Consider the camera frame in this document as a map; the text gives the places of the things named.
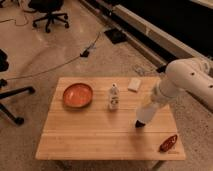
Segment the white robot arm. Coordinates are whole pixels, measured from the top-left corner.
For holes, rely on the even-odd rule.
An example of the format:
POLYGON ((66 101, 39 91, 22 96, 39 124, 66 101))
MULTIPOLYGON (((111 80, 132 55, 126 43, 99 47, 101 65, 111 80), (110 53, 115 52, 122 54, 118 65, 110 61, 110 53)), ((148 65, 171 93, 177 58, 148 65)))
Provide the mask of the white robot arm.
POLYGON ((170 62, 165 69, 165 76, 154 85, 142 106, 156 105, 160 108, 176 98, 181 91, 188 91, 213 108, 213 78, 210 70, 210 62, 204 58, 170 62))

